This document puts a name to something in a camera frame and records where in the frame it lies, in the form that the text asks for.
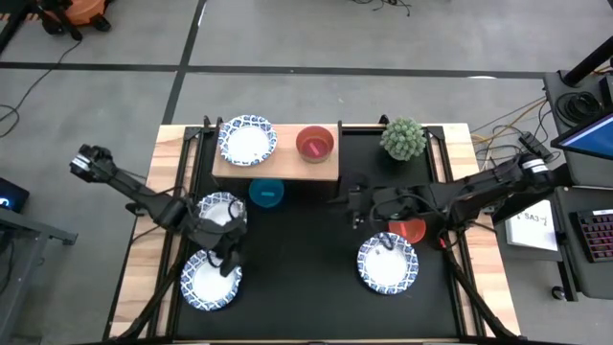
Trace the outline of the red plastic bowl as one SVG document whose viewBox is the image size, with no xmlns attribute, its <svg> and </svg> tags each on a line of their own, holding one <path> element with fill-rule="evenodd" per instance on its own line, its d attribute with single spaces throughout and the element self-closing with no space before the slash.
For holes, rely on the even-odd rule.
<svg viewBox="0 0 613 345">
<path fill-rule="evenodd" d="M 388 231 L 414 244 L 420 242 L 426 233 L 426 222 L 422 218 L 396 220 L 388 223 Z"/>
</svg>

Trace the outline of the backlit keyboard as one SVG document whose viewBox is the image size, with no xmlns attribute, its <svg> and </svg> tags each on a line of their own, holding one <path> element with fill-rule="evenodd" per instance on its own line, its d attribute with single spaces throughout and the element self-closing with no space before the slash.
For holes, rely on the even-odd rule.
<svg viewBox="0 0 613 345">
<path fill-rule="evenodd" d="M 613 262 L 613 209 L 577 212 L 577 222 L 587 260 Z"/>
</svg>

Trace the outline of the white paper sign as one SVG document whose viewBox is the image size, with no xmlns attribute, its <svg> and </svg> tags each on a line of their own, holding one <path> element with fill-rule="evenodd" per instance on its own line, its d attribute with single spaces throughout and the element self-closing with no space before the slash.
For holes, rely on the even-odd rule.
<svg viewBox="0 0 613 345">
<path fill-rule="evenodd" d="M 557 251 L 556 230 L 550 212 L 521 212 L 505 221 L 507 243 Z"/>
</svg>

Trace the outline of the black power strip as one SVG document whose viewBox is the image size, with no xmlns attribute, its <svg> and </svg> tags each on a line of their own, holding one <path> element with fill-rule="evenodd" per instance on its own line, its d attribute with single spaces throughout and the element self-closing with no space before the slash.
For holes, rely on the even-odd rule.
<svg viewBox="0 0 613 345">
<path fill-rule="evenodd" d="M 519 143 L 529 153 L 549 163 L 554 160 L 554 154 L 549 151 L 531 132 L 522 131 L 518 138 Z"/>
</svg>

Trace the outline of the black pole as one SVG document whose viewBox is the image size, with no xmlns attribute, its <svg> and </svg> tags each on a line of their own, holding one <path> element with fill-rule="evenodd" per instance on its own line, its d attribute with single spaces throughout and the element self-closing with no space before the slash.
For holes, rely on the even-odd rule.
<svg viewBox="0 0 613 345">
<path fill-rule="evenodd" d="M 613 58 L 613 35 L 573 69 L 564 74 L 561 77 L 562 82 L 568 86 L 574 87 L 611 58 Z"/>
</svg>

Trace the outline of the orange shop vacuum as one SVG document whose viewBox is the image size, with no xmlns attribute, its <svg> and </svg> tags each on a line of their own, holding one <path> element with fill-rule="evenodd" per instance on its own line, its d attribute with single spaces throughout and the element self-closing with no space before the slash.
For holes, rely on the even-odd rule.
<svg viewBox="0 0 613 345">
<path fill-rule="evenodd" d="M 80 40 L 77 26 L 90 25 L 100 32 L 111 29 L 104 17 L 106 9 L 114 0 L 35 0 L 42 27 L 49 35 L 68 32 Z"/>
</svg>

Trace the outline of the black table mat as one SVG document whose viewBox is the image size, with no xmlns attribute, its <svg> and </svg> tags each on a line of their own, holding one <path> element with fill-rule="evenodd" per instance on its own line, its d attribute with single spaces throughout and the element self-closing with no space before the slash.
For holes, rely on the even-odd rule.
<svg viewBox="0 0 613 345">
<path fill-rule="evenodd" d="M 343 133 L 344 192 L 373 186 L 432 182 L 431 160 L 392 159 L 374 130 Z M 332 340 L 450 338 L 457 335 L 456 303 L 443 253 L 432 239 L 416 246 L 416 282 L 397 295 L 369 289 L 356 268 L 359 246 L 372 234 L 353 228 L 347 209 L 328 204 L 337 181 L 287 180 L 275 207 L 247 207 L 242 273 L 236 298 L 202 311 L 178 300 L 174 335 L 181 340 Z"/>
</svg>

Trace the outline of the wooden shelf board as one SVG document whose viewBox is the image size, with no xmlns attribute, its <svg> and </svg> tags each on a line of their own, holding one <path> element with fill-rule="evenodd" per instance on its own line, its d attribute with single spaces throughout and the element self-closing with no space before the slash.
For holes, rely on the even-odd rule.
<svg viewBox="0 0 613 345">
<path fill-rule="evenodd" d="M 212 167 L 215 177 L 226 178 L 275 178 L 290 180 L 336 181 L 339 177 L 338 125 L 320 124 L 333 137 L 334 145 L 327 160 L 321 163 L 305 161 L 296 149 L 296 137 L 307 124 L 274 125 L 279 137 L 277 147 L 270 158 L 254 167 L 240 167 L 225 161 L 220 150 Z"/>
</svg>

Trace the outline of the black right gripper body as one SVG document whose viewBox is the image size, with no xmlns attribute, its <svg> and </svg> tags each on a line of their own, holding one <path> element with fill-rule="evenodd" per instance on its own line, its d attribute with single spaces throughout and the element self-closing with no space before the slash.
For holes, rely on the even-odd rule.
<svg viewBox="0 0 613 345">
<path fill-rule="evenodd" d="M 397 188 L 354 186 L 348 190 L 348 211 L 352 221 L 362 221 L 376 205 L 396 202 L 400 198 Z"/>
</svg>

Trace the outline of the black device with blue light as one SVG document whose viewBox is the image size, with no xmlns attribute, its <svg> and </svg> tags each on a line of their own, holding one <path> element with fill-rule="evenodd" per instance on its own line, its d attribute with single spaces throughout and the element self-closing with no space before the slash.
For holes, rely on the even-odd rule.
<svg viewBox="0 0 613 345">
<path fill-rule="evenodd" d="M 0 208 L 21 213 L 30 192 L 0 177 Z"/>
</svg>

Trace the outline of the blue patterned paper plate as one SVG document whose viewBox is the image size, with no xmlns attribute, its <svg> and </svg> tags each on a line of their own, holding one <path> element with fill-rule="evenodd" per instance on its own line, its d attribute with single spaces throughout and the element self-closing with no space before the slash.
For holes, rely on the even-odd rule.
<svg viewBox="0 0 613 345">
<path fill-rule="evenodd" d="M 180 291 L 190 306 L 201 311 L 217 311 L 237 296 L 241 266 L 222 276 L 220 264 L 221 259 L 207 250 L 195 252 L 186 261 L 181 271 Z"/>
<path fill-rule="evenodd" d="M 255 114 L 239 115 L 221 125 L 217 145 L 221 157 L 228 163 L 251 167 L 268 159 L 278 143 L 272 124 Z"/>
<path fill-rule="evenodd" d="M 356 268 L 365 285 L 379 294 L 400 294 L 419 275 L 420 262 L 413 245 L 403 237 L 379 232 L 358 249 Z"/>
<path fill-rule="evenodd" d="M 247 221 L 245 204 L 228 192 L 215 192 L 204 196 L 198 203 L 199 216 L 218 225 L 225 225 L 233 219 Z"/>
</svg>

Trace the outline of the black shelf post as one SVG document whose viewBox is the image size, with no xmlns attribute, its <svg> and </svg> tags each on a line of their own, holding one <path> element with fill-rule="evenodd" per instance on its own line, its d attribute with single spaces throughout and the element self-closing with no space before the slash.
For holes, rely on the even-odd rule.
<svg viewBox="0 0 613 345">
<path fill-rule="evenodd" d="M 338 148 L 338 166 L 339 174 L 337 180 L 336 192 L 340 196 L 344 192 L 344 186 L 346 182 L 345 170 L 344 170 L 344 138 L 343 138 L 343 122 L 339 120 L 337 122 L 338 138 L 336 141 L 336 147 Z"/>
</svg>

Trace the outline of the computer monitor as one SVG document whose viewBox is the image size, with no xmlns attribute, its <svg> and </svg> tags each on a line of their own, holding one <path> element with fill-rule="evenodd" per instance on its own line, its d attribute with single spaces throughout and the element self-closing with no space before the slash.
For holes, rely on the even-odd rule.
<svg viewBox="0 0 613 345">
<path fill-rule="evenodd" d="M 613 160 L 613 112 L 577 125 L 551 142 L 556 149 Z"/>
</svg>

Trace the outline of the grey metal desk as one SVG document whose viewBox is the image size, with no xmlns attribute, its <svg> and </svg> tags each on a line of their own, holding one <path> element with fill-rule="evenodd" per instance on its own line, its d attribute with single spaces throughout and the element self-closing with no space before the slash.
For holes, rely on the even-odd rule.
<svg viewBox="0 0 613 345">
<path fill-rule="evenodd" d="M 9 253 L 7 275 L 0 278 L 0 345 L 9 343 L 47 241 L 74 245 L 77 238 L 76 233 L 0 208 L 0 257 L 2 252 Z"/>
</svg>

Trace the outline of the grey desk with keyboard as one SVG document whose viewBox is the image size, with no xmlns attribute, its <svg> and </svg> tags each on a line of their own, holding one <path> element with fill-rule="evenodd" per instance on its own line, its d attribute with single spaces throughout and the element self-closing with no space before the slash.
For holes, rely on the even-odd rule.
<svg viewBox="0 0 613 345">
<path fill-rule="evenodd" d="M 558 264 L 566 300 L 580 292 L 589 298 L 613 300 L 613 262 L 590 263 L 579 238 L 577 212 L 613 209 L 613 191 L 558 188 L 552 205 L 556 217 Z"/>
</svg>

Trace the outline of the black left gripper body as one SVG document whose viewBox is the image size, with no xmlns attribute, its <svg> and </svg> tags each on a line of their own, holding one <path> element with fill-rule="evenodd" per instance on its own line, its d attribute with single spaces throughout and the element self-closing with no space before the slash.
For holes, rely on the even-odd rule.
<svg viewBox="0 0 613 345">
<path fill-rule="evenodd" d="M 226 252 L 238 244 L 247 232 L 247 225 L 242 218 L 232 218 L 223 225 L 213 220 L 203 220 L 203 246 L 215 252 Z"/>
</svg>

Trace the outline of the teal plastic bowl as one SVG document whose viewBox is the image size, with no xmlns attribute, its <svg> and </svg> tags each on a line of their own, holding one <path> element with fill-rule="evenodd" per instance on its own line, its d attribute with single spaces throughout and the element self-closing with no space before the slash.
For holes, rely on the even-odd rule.
<svg viewBox="0 0 613 345">
<path fill-rule="evenodd" d="M 262 208 L 277 206 L 284 197 L 284 183 L 279 179 L 254 179 L 249 186 L 249 197 Z"/>
</svg>

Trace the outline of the green artificial succulent plant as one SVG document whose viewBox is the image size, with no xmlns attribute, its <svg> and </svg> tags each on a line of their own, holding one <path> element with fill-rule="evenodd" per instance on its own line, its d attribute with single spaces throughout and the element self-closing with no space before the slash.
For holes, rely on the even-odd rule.
<svg viewBox="0 0 613 345">
<path fill-rule="evenodd" d="M 386 125 L 380 145 L 397 161 L 410 161 L 423 153 L 427 144 L 421 125 L 413 119 L 397 118 Z"/>
</svg>

